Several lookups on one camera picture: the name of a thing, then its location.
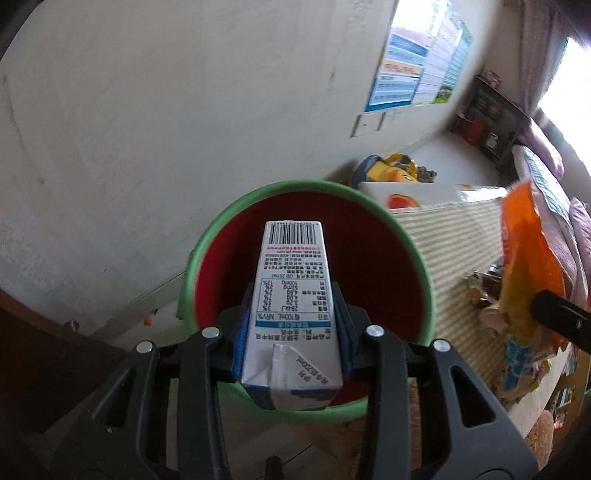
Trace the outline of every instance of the window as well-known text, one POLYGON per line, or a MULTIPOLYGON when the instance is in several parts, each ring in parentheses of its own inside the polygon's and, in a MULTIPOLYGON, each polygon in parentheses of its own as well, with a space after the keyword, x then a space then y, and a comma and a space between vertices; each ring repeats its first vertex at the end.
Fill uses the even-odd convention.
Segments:
POLYGON ((591 54, 572 38, 539 107, 591 172, 591 54))

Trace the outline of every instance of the wooden furniture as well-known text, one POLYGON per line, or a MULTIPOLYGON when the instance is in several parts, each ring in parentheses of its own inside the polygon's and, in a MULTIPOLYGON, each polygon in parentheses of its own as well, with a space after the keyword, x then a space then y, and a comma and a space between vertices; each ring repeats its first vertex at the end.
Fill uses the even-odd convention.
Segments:
POLYGON ((583 407, 590 365, 591 356, 577 349, 574 372, 570 375, 563 375, 556 384, 554 393, 558 394, 558 400, 555 418, 561 417, 562 414, 565 416, 562 427, 554 430, 553 454, 560 450, 565 437, 573 425, 577 423, 577 418, 583 407))
POLYGON ((521 108, 490 86, 483 77, 476 76, 452 131, 465 138, 475 122, 484 124, 482 135, 473 144, 501 171, 510 163, 511 147, 529 121, 521 108), (491 134, 497 136, 494 148, 486 144, 491 134))
POLYGON ((0 290, 0 410, 43 432, 94 392, 125 352, 58 325, 0 290))

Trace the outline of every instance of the pink cushion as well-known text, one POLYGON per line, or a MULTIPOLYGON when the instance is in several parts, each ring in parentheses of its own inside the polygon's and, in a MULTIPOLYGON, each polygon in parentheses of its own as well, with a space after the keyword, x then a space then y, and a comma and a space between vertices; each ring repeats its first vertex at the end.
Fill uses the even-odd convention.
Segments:
MULTIPOLYGON (((570 201, 570 223, 573 225, 574 237, 577 239, 579 255, 583 262, 583 271, 587 277, 587 291, 591 290, 591 218, 579 199, 570 201)), ((587 303, 591 296, 587 294, 587 303)))
POLYGON ((542 129, 530 119, 530 125, 518 137, 518 140, 526 147, 530 148, 533 153, 538 155, 544 165, 552 172, 556 180, 562 180, 564 175, 564 165, 562 163, 562 156, 558 150, 550 143, 550 140, 544 135, 542 129))

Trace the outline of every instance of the orange plastic bag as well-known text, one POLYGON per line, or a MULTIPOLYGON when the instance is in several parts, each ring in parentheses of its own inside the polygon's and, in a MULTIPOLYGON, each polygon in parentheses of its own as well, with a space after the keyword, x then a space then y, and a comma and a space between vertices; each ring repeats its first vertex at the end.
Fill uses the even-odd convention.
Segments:
POLYGON ((542 233, 530 183, 517 186, 502 207, 504 271, 499 311, 506 314, 517 344, 533 346, 533 357, 539 359, 568 344, 530 313, 531 300, 539 291, 548 289, 564 298, 563 272, 542 233))

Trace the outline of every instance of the white box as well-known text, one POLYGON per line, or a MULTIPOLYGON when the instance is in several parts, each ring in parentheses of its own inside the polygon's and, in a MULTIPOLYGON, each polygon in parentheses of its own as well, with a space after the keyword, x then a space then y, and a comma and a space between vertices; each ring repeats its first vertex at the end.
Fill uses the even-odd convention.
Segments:
POLYGON ((335 306, 320 222, 267 222, 246 335, 242 330, 239 379, 261 408, 323 408, 339 392, 335 306))

